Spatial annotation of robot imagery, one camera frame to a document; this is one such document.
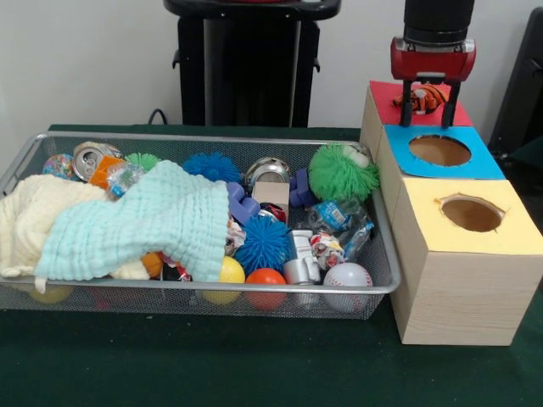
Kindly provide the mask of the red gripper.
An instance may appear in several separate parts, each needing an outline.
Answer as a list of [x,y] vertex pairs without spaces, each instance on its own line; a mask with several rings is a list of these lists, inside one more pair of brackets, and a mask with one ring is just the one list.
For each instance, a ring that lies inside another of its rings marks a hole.
[[391,73],[396,80],[403,81],[400,125],[411,125],[411,86],[414,81],[424,79],[450,82],[441,127],[447,129],[453,126],[460,82],[471,74],[475,59],[476,43],[471,38],[446,47],[430,47],[405,41],[402,36],[394,37],[390,45]]

